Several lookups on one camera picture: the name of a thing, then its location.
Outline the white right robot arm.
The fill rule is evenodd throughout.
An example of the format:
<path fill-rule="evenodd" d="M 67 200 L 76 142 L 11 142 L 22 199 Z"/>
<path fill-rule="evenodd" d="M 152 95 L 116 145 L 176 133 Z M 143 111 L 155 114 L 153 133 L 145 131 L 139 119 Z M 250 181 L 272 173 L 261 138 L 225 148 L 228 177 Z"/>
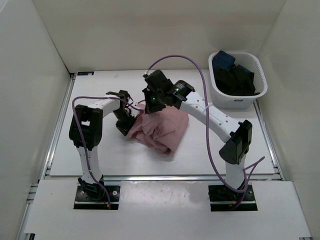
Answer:
<path fill-rule="evenodd" d="M 242 185 L 247 185 L 244 162 L 252 142 L 253 125 L 250 121 L 240 122 L 208 103 L 207 96 L 201 96 L 193 86 L 184 80 L 176 83 L 167 78 L 161 70 L 143 75 L 147 87 L 143 89 L 145 113 L 163 110 L 166 106 L 175 107 L 205 125 L 205 135 L 213 131 L 224 143 L 219 150 L 225 161 L 225 177 L 216 173 L 225 185 L 224 193 L 230 200 L 238 199 Z"/>

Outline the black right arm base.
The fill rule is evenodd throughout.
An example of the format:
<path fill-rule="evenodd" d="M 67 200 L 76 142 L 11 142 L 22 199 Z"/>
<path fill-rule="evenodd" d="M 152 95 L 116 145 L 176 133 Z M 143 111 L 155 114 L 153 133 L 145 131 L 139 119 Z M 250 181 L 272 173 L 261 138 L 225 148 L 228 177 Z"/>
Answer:
<path fill-rule="evenodd" d="M 209 185 L 208 196 L 211 212 L 249 212 L 258 210 L 251 184 L 248 185 L 246 193 L 231 191 L 224 185 Z"/>

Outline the pink trousers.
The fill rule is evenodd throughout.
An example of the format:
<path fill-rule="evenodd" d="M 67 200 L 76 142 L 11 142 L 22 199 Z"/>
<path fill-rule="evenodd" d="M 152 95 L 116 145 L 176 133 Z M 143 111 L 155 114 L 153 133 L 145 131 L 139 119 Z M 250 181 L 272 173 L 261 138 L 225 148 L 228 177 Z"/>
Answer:
<path fill-rule="evenodd" d="M 173 155 L 189 125 L 189 115 L 173 106 L 146 114 L 140 112 L 136 121 L 125 136 L 163 155 Z"/>

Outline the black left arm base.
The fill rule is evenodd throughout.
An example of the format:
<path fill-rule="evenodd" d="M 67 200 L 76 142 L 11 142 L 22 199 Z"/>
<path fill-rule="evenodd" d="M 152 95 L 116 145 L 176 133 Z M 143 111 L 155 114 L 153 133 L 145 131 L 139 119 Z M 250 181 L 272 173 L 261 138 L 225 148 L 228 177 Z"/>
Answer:
<path fill-rule="evenodd" d="M 86 183 L 81 177 L 74 198 L 75 210 L 118 210 L 121 186 L 104 185 L 108 195 L 98 184 Z"/>

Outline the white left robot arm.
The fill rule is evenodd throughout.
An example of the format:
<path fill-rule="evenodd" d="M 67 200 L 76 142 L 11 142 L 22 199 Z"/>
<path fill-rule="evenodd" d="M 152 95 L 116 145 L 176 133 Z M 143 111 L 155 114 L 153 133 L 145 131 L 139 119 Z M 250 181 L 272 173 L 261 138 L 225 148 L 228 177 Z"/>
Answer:
<path fill-rule="evenodd" d="M 128 134 L 136 118 L 127 108 L 131 96 L 125 90 L 109 91 L 104 97 L 93 97 L 97 102 L 90 105 L 75 105 L 76 100 L 89 98 L 78 96 L 72 100 L 73 117 L 69 139 L 80 156 L 82 177 L 78 179 L 79 184 L 87 189 L 87 194 L 93 200 L 100 200 L 105 194 L 98 158 L 98 145 L 103 135 L 103 118 L 113 113 L 117 118 L 115 126 L 124 136 Z"/>

